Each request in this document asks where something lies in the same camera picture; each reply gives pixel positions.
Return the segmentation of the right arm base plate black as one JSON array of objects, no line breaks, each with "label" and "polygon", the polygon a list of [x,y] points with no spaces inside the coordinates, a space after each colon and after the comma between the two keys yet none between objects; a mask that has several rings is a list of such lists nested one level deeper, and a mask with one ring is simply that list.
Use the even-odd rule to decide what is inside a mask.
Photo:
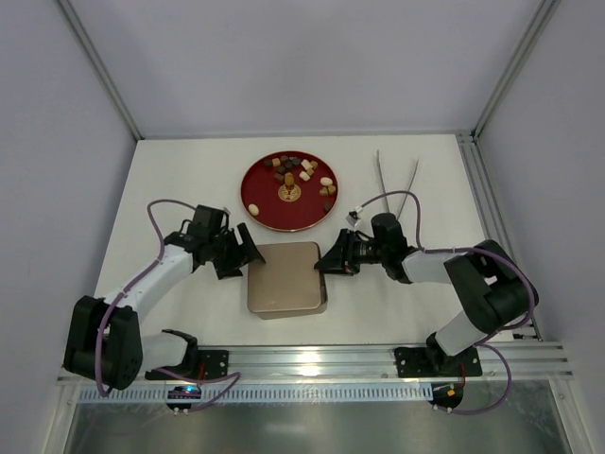
[{"label": "right arm base plate black", "polygon": [[400,378],[478,377],[483,375],[475,347],[455,356],[447,356],[437,348],[404,347],[393,350],[397,375]]}]

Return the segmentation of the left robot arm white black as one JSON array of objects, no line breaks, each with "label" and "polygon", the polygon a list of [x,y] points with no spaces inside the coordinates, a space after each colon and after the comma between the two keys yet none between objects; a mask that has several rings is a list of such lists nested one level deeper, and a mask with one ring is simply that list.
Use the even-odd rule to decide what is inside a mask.
[{"label": "left robot arm white black", "polygon": [[174,329],[144,336],[142,322],[198,268],[210,264],[223,280],[240,277],[242,268],[265,260],[248,226],[232,227],[225,209],[198,205],[167,236],[158,222],[151,226],[159,242],[151,262],[103,296],[80,297],[72,311],[62,367],[94,381],[102,396],[125,390],[139,374],[197,380],[202,367],[197,338]]}]

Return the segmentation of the metal tongs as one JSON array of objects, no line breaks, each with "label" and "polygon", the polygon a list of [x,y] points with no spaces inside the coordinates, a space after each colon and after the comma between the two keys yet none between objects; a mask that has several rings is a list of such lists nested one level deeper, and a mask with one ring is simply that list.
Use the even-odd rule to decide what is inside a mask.
[{"label": "metal tongs", "polygon": [[399,195],[399,201],[396,205],[386,198],[382,199],[383,210],[393,213],[397,219],[400,219],[408,201],[408,192],[412,190],[412,186],[417,179],[421,158],[417,156],[407,163],[403,169],[393,172],[384,163],[382,152],[378,149],[374,153],[373,163],[378,189],[381,194],[400,189],[406,191],[403,195]]}]

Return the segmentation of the gold tin lid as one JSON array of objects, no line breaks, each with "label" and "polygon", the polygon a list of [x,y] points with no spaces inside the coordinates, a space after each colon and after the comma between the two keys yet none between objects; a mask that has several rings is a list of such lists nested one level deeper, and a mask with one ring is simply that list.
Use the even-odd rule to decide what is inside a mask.
[{"label": "gold tin lid", "polygon": [[320,246],[312,241],[265,244],[258,247],[266,263],[248,266],[249,283],[285,284],[286,282],[311,283],[322,280],[323,275],[314,269],[320,259]]}]

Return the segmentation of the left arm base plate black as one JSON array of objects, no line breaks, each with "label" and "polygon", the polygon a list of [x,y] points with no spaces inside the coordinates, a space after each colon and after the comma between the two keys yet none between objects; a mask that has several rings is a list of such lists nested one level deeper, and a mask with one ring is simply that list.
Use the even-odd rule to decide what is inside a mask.
[{"label": "left arm base plate black", "polygon": [[165,366],[166,372],[153,370],[145,373],[147,380],[192,379],[214,380],[228,373],[230,352],[228,350],[194,349],[185,354],[177,366]]}]

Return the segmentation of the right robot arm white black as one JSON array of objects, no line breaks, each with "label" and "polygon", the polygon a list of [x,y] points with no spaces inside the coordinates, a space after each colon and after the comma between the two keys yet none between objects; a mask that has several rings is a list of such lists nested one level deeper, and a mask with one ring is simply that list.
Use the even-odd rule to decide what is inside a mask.
[{"label": "right robot arm white black", "polygon": [[449,285],[461,311],[432,333],[423,347],[398,347],[400,377],[479,376],[477,345],[504,330],[539,303],[536,288],[493,240],[462,252],[425,252],[408,244],[393,214],[376,215],[372,234],[343,229],[315,264],[323,274],[354,276],[364,265],[379,265],[400,284]]}]

